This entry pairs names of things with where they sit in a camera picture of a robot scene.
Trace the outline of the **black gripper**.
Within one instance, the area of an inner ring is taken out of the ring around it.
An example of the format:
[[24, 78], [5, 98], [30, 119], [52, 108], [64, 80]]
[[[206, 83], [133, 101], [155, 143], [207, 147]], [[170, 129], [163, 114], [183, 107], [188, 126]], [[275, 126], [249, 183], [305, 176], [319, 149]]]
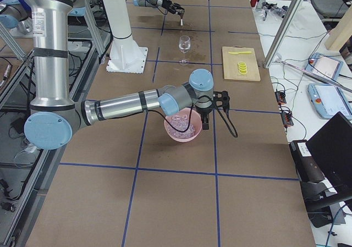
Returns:
[[209, 130], [209, 114], [213, 110], [212, 102], [197, 102], [196, 111], [200, 114], [202, 120], [202, 129]]
[[162, 8], [166, 9], [167, 12], [170, 12], [172, 14], [182, 15], [185, 12], [185, 9], [180, 4], [173, 3], [170, 0], [163, 0]]

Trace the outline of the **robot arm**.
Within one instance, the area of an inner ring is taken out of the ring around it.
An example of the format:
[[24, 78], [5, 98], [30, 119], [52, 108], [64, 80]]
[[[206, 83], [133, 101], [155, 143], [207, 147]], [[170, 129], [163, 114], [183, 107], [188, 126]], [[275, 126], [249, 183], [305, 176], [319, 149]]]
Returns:
[[178, 3], [171, 0], [133, 0], [134, 6], [163, 8], [171, 14], [177, 14], [180, 17], [184, 15], [185, 9]]
[[32, 11], [36, 96], [25, 122], [26, 138], [38, 148], [55, 150], [74, 133], [98, 121], [124, 118], [161, 108], [171, 116], [194, 106], [207, 122], [215, 107], [213, 77], [194, 70], [181, 86], [140, 91], [107, 100], [74, 102], [69, 96], [68, 15], [82, 11], [85, 0], [25, 0]]

